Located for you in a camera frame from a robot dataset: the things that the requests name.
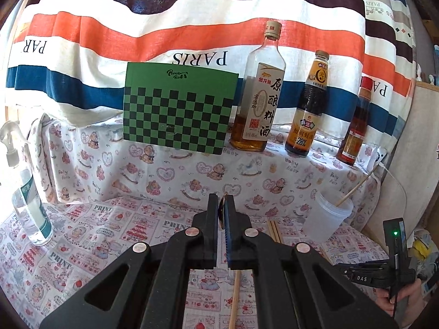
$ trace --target striped curtain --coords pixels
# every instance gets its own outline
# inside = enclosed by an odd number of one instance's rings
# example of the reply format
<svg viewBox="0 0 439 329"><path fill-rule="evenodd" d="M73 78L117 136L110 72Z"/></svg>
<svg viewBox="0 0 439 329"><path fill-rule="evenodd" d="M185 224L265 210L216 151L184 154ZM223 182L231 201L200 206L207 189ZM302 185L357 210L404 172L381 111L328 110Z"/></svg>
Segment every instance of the striped curtain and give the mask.
<svg viewBox="0 0 439 329"><path fill-rule="evenodd" d="M287 63L276 124L291 122L317 49L331 55L326 134L344 137L362 75L375 83L368 143L393 145L410 109L416 63L405 0L28 0L19 18L7 98L43 104L73 125L120 113L128 61L239 73L236 105L268 19L283 25Z"/></svg>

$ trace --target teddy bear print tablecloth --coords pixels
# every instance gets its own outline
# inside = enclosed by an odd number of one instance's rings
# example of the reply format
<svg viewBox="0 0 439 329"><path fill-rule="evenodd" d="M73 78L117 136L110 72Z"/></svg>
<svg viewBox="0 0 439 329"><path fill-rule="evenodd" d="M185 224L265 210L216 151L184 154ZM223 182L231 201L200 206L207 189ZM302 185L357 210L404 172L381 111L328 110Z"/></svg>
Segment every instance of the teddy bear print tablecloth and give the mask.
<svg viewBox="0 0 439 329"><path fill-rule="evenodd" d="M337 147L317 140L307 158L289 156L282 128L272 132L264 152L236 150L228 134L220 156L133 143L122 134L121 117L83 128L46 115L34 122L28 158L43 201L91 203L131 195L201 209L209 193L228 192L249 215L305 218L318 190L347 193L365 177L359 167L335 159ZM363 148L362 157L371 152ZM372 215L379 186L370 177L352 197L354 211L346 221L357 230Z"/></svg>
<svg viewBox="0 0 439 329"><path fill-rule="evenodd" d="M129 196L106 202L46 204L45 208L54 227L54 236L46 246L29 242L12 211L0 225L0 286L31 329L37 329L45 316L131 245L137 241L150 245L166 242L190 227L193 215L200 211ZM304 234L297 218L272 219L286 244L305 241L332 263L386 258L379 245L347 224L329 241L316 244ZM254 215L251 220L254 228L268 233L266 216ZM225 251L220 231L217 267L190 272L184 329L228 328L234 273L227 268ZM235 327L257 328L251 271L242 273Z"/></svg>

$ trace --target silver screw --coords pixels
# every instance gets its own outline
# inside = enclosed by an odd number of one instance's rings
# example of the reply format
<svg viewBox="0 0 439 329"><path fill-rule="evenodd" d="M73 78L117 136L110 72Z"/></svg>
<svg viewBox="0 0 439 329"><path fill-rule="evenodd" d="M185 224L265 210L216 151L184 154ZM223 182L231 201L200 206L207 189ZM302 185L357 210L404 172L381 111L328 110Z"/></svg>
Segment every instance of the silver screw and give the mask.
<svg viewBox="0 0 439 329"><path fill-rule="evenodd" d="M140 254L141 252L146 251L147 248L148 248L148 245L145 243L136 243L133 246L133 251Z"/></svg>
<svg viewBox="0 0 439 329"><path fill-rule="evenodd" d="M296 249L298 252L301 252L302 254L307 254L311 251L311 247L307 243L298 243L296 245Z"/></svg>
<svg viewBox="0 0 439 329"><path fill-rule="evenodd" d="M198 230L197 228L188 228L185 231L185 234L187 236L191 236L191 237L197 236L199 233L200 233L200 230Z"/></svg>
<svg viewBox="0 0 439 329"><path fill-rule="evenodd" d="M258 236L259 231L257 231L254 228L248 228L248 229L245 229L244 234L245 234L245 236L248 236L248 237L255 237L255 236Z"/></svg>

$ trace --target hand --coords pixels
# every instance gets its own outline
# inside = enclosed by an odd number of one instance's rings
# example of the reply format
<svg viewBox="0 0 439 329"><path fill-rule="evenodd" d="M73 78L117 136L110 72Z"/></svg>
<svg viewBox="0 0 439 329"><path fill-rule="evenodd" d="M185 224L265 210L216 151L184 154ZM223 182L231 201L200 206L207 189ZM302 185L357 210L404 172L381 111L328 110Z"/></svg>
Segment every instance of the hand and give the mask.
<svg viewBox="0 0 439 329"><path fill-rule="evenodd" d="M398 302L405 297L409 297L406 312L402 322L403 328L412 324L424 309L424 300L422 299L421 280L416 281L410 285L406 285L398 292ZM393 315L393 308L395 306L395 298L389 300L389 291L380 288L374 288L377 295L376 304L388 315Z"/></svg>

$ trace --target black and green checkered pattern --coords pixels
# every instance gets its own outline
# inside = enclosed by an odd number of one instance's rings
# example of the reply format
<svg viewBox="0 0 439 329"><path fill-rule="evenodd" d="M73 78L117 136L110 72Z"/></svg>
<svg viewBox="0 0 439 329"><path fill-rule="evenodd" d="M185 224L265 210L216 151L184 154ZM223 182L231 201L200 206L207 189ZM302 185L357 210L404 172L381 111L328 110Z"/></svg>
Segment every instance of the black and green checkered pattern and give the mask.
<svg viewBox="0 0 439 329"><path fill-rule="evenodd" d="M124 139L221 154L232 102L204 93L127 86Z"/></svg>

